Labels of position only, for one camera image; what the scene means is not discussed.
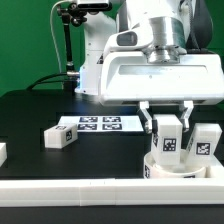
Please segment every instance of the black table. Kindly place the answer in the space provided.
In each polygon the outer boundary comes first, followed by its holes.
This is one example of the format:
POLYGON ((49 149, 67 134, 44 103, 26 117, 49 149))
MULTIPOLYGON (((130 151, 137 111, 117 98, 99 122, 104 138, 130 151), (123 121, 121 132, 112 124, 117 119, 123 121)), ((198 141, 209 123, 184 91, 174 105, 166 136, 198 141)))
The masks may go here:
MULTIPOLYGON (((12 91, 0 98, 0 142, 8 159, 1 180, 142 178, 143 157, 150 150, 144 132, 79 133, 62 150, 45 149, 44 130, 61 116, 135 115, 136 107, 103 107, 76 99, 61 90, 12 91)), ((178 114, 178 107, 153 107, 150 112, 178 114)), ((196 106, 191 130, 183 134, 186 147, 196 122, 219 123, 217 106, 196 106)), ((223 135, 216 150, 222 162, 223 135)), ((91 206, 0 208, 0 223, 223 223, 224 205, 91 206)))

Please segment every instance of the white block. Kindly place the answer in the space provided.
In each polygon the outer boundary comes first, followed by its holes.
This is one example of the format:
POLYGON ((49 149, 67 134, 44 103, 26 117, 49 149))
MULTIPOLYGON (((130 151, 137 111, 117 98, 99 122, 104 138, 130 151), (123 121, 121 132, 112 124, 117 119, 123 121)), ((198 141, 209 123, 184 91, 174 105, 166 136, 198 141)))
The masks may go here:
POLYGON ((0 167, 7 159, 6 144, 0 143, 0 167))
POLYGON ((44 131, 44 142, 46 148, 63 148, 78 138, 77 125, 56 125, 44 131))
POLYGON ((183 125, 175 115, 154 115, 158 132, 152 135, 151 153, 158 165, 178 165, 183 125))
POLYGON ((195 124, 187 146, 186 165, 210 166, 221 134, 218 124, 195 124))

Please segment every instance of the white base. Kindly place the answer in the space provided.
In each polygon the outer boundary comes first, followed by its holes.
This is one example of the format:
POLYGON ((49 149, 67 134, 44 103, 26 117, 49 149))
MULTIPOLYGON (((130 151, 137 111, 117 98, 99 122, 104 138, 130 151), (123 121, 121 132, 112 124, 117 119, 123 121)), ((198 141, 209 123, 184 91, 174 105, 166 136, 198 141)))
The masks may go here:
POLYGON ((207 178, 0 181, 0 207, 224 204, 224 168, 207 178))

